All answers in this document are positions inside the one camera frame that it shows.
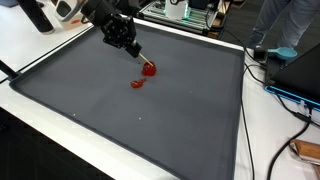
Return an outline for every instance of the black cable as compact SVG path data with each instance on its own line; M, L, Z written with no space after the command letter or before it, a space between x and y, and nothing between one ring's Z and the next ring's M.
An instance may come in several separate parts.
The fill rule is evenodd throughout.
M248 144L249 155L250 155L252 179L255 180L255 170L254 170L254 164L253 164L253 157L252 157L250 138L249 138L249 132L248 132L248 128L247 128L247 120L246 120L246 115L245 115L245 111L244 111L244 105L243 105L242 97L241 97L241 109L242 109L242 117L243 117L243 122L244 122L243 124L244 124L244 128L245 128L245 131L246 131L247 144Z
M290 145L290 142L293 139L296 139L297 137L299 137L301 134L303 134L304 132L306 132L306 130L308 129L309 125L311 122L311 117L309 117L309 121L305 123L305 126L303 127L303 129L298 132L296 135L294 135L293 137L291 137L286 143L284 143L282 145L282 147L278 150L278 152L275 154L275 156L272 158L271 163L269 165L269 169L268 169L268 174L267 174L267 180L271 179L271 174L272 174L272 169L274 166L274 163L276 162L276 160L278 159L278 157L280 156L280 154L282 153L282 151L288 146Z
M251 70L250 70L250 66L251 66L251 65L248 66L247 64L245 64L245 66L246 66L245 71L248 70L248 71L250 72L251 76L252 76L255 80L259 81L259 82L262 83L262 84L265 84L265 83L263 83L262 81L260 81L259 79L257 79L257 78L253 75L253 73L252 73ZM279 95L277 92L274 92L274 93L275 93L275 95L278 97L281 105L282 105L289 113L291 113L293 116L295 116L296 118L298 118L298 119L301 120L301 121L304 121L304 122L305 122L305 126L304 126L304 128L303 128L299 133L297 133L297 134L294 135L292 138L290 138L290 139L278 150L278 152L277 152L277 153L275 154L275 156L272 158L271 163L270 163L270 166L269 166L269 169L268 169L267 180L270 180L270 178L271 178L272 169L273 169L273 166L274 166L275 161L277 160L277 158L279 157L279 155L282 153L282 151L290 144L290 141L291 141L291 140L296 139L296 138L299 137L301 134L303 134L303 133L308 129L310 123L312 123L313 125L315 125L315 126L317 126L317 127L320 128L320 124L315 123L315 122L311 119L312 108L308 107L308 108L309 108L309 117L306 117L305 115L303 115L303 114L301 114L301 113L299 113L299 112L294 112L294 111L290 110L290 109L285 105L285 103L284 103L283 100L281 99L280 95Z
M242 78L244 78L244 75L246 73L247 70L250 70L249 68L251 66L257 66L260 67L258 65L255 64L251 64L251 65L247 65L245 64L246 68L243 71L242 74ZM248 150L249 150L249 156L250 156L250 163L251 163L251 170L252 170L252 179L255 180L255 169L254 169L254 163L253 163L253 156L252 156L252 150L251 150L251 145L250 145L250 138L249 138L249 131L248 131L248 127L247 127L247 120L246 120L246 115L245 115L245 110L244 110L244 104L243 104L243 99L242 99L242 90L240 91L240 100L241 100L241 109L242 109L242 116L243 116L243 124L244 124L244 128L245 128L245 132L246 132L246 138L247 138L247 145L248 145Z
M254 59L254 57L249 53L249 51L247 50L247 47L243 44L243 42L236 36L236 35L234 35L232 32L230 32L230 31L228 31L228 30L226 30L226 29L224 29L223 30L224 32L227 32L227 33L229 33L231 36L233 36L239 43L240 43L240 45L243 47L243 50L248 54L248 56L254 61L254 62L258 62L258 61L256 61L255 59Z
M260 82L260 83L263 84L263 85L266 85L266 83L262 82L260 79L256 78L256 77L253 75L253 73L252 73L252 71L251 71L251 69L250 69L250 66L251 66L251 65L249 65L249 66L248 66L247 64L244 64L244 65L246 66L246 70L249 71L249 73L250 73L250 75L253 77L253 79L255 79L256 81Z
M276 94L276 96L278 97L278 99L279 99L280 103L282 104L282 106L283 106L288 112L290 112L291 114L294 115L296 112L290 110L290 109L284 104L283 100L281 99L281 97L280 97L280 95L279 95L278 93L275 92L275 94Z

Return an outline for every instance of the person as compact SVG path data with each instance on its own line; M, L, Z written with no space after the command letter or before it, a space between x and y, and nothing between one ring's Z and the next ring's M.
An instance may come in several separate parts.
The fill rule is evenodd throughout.
M320 0L265 0L248 42L248 48L261 45L282 11L289 6L289 13L283 24L275 47L294 48L303 33L320 12Z

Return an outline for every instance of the power cord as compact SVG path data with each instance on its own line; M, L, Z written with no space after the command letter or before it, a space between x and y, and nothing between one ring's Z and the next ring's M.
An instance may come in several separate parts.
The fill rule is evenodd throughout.
M265 85L264 82L262 82L261 80L259 80L258 78L256 78L253 73L251 72L250 70L250 66L246 65L246 70L248 70L250 72L250 75L255 79L257 80L258 82L262 83ZM268 174L267 174L267 180L270 180L271 179L271 174L272 174L272 169L273 169L273 166L276 162L276 160L278 159L278 157L280 156L280 154L283 152L283 150L290 144L290 141L293 140L293 139L296 139L298 138L301 134L303 134L310 126L310 124L312 123L313 125L315 126L318 126L320 127L319 124L315 123L314 121L312 121L311 119L311 115L312 115L312 108L308 107L309 108L309 117L306 117L305 115L301 114L300 112L294 112L292 110L290 110L286 105L285 103L283 102L283 100L281 99L280 95L277 93L277 92L274 92L275 95L277 96L277 98L279 99L281 105L289 112L291 113L293 116L295 116L296 118L298 118L299 120L301 121L304 121L305 122L305 126L303 127L303 129L298 132L297 134L295 134L293 137L291 137L285 144L282 145L282 147L277 151L277 153L275 154L275 156L272 158L271 160L271 163L269 165L269 168L268 168Z
M273 166L276 162L276 160L278 159L278 157L280 156L280 154L283 152L283 150L288 146L290 145L290 142L293 140L293 139L297 139L299 136L301 136L301 134L303 134L304 132L306 132L306 130L309 128L310 126L310 122L311 122L311 116L309 117L309 121L307 121L304 125L304 127L302 128L302 130L300 132L298 132L296 135L292 136L286 143L284 143L282 145L282 147L277 151L277 153L274 155L274 157L272 158L271 160L271 163L269 165L269 169L268 169L268 174L267 174L267 180L270 180L271 179L271 174L272 174L272 169L273 169Z
M247 71L247 69L251 66L246 65L246 69L243 71L242 78L244 78L244 75ZM252 171L252 180L255 180L255 169L254 169L254 163L253 163L253 156L252 156L252 150L251 150L251 143L250 143L250 138L249 138L249 131L247 127L247 120L246 120L246 115L245 115L245 110L244 110L244 104L243 104L243 99L242 99L242 90L240 91L240 100L241 100L241 110L242 110L242 117L243 117L243 124L244 124L244 129L246 132L246 138L247 138L247 145L248 145L248 150L249 150L249 156L250 156L250 163L251 163L251 171Z

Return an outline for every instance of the cable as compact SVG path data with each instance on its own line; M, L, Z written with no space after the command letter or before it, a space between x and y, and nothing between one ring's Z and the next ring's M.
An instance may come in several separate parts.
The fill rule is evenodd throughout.
M271 163L269 165L269 169L268 169L268 174L267 174L267 180L271 179L271 174L272 174L272 169L274 166L274 163L276 162L276 160L278 159L278 157L280 156L280 154L282 153L282 151L290 144L290 142L293 139L296 139L297 137L299 137L301 134L303 134L304 132L306 132L306 130L309 128L310 125L310 121L305 123L305 126L303 127L303 129L298 132L296 135L294 135L293 137L291 137L286 143L284 143L282 145L282 147L278 150L278 152L275 154L275 156L272 158Z
M251 65L246 65L246 69L243 71L242 74L242 78L244 78L244 75L246 73L247 70L250 70L249 68L251 66L257 66L260 67L258 65L255 64L251 64ZM243 99L242 99L242 90L240 91L240 100L241 100L241 109L242 109L242 116L243 116L243 124L244 124L244 128L245 128L245 132L246 132L246 138L247 138L247 145L248 145L248 150L249 150L249 156L250 156L250 163L251 163L251 170L252 170L252 179L255 180L255 169L254 169L254 163L253 163L253 156L252 156L252 150L251 150L251 145L250 145L250 138L249 138L249 131L248 131L248 127L247 127L247 120L246 120L246 115L245 115L245 110L244 110L244 104L243 104Z
M253 164L253 157L252 157L252 151L251 151L251 145L250 145L250 138L249 138L249 132L248 132L248 127L247 127L247 120L245 116L245 111L244 111L244 105L243 105L243 100L241 97L241 109L242 109L242 117L243 117L243 124L244 124L244 129L246 131L246 137L247 137L247 144L248 144L248 149L249 149L249 155L250 155L250 162L251 162L251 170L252 170L252 179L255 179L255 170L254 170L254 164Z
M227 32L227 33L229 33L231 36L233 36L233 37L241 44L241 46L243 47L243 50L247 53L247 55L248 55L254 62L260 63L260 62L258 62L258 61L256 61L256 60L254 60L254 57L248 52L247 47L243 44L243 42L242 42L236 35L234 35L232 32L230 32L230 31L228 31L228 30L226 30L226 29L224 29L223 31L224 31L224 32Z
M249 73L250 73L250 75L253 77L253 79L255 79L256 81L260 82L260 83L263 84L263 85L266 85L266 83L262 82L260 79L256 78L256 77L253 75L253 73L252 73L252 71L251 71L251 69L250 69L250 66L251 66L251 65L248 66L246 63L245 63L244 65L246 66L246 70L249 71Z

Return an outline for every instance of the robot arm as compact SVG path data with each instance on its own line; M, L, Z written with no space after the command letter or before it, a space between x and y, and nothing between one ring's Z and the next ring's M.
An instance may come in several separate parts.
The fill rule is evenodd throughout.
M60 21L70 20L78 11L104 33L103 42L125 50L134 58L141 46L136 42L132 17L122 17L107 0L60 0L55 16Z

